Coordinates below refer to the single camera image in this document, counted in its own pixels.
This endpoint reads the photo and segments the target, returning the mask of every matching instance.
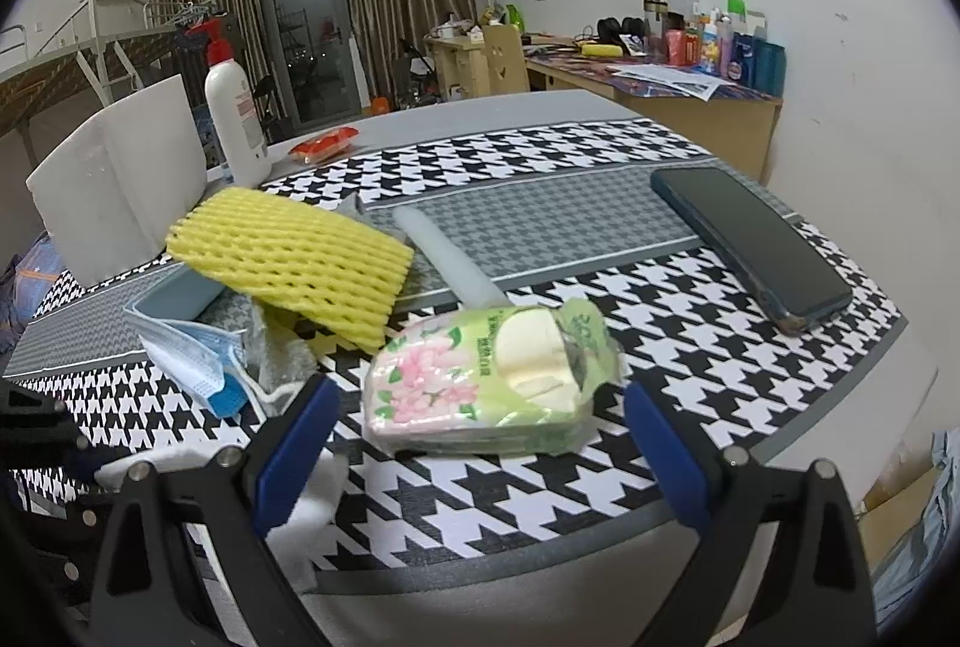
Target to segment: white bottle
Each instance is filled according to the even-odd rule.
[[[193,29],[206,30],[210,36],[206,47],[210,71],[206,74],[203,92],[234,183],[256,187],[270,176],[272,163],[253,105],[250,81],[233,58],[229,41],[220,37],[219,18]]]

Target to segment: phone screen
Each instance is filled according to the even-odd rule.
[[[752,275],[791,314],[808,317],[853,296],[793,225],[720,168],[656,171],[651,186],[723,259],[738,264],[731,267]]]

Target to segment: houndstooth tablecloth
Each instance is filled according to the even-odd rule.
[[[416,201],[513,302],[592,300],[635,378],[699,417],[717,446],[736,442],[767,460],[851,391],[906,322],[832,241],[745,181],[853,288],[838,320],[800,338],[779,333],[649,191],[649,173],[676,164],[723,165],[650,120],[564,123],[371,152],[264,189],[324,208],[357,192],[374,217]],[[530,227],[539,227],[535,239]],[[169,263],[162,256],[89,290],[65,273],[28,326],[8,378],[64,398],[95,443],[136,450],[190,438],[241,441],[256,431],[252,412],[217,420],[180,393],[123,324],[126,297]],[[418,258],[391,325],[455,307]],[[578,454],[393,459],[362,438],[368,358],[331,338],[320,367],[342,390],[330,449],[350,465],[335,523],[311,551],[322,591],[342,591],[347,578],[357,592],[364,580],[370,589],[423,589],[506,576],[655,524],[644,516],[659,492],[616,388],[597,393],[595,433]],[[42,498],[74,497],[59,471],[29,476]]]

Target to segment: wooden chair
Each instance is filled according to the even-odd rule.
[[[483,28],[484,54],[490,67],[491,95],[529,92],[527,61],[520,43],[520,30],[513,25]]]

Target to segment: yellow foam net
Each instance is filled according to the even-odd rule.
[[[265,192],[223,190],[170,228],[167,251],[197,273],[290,309],[367,352],[413,250],[372,227]]]

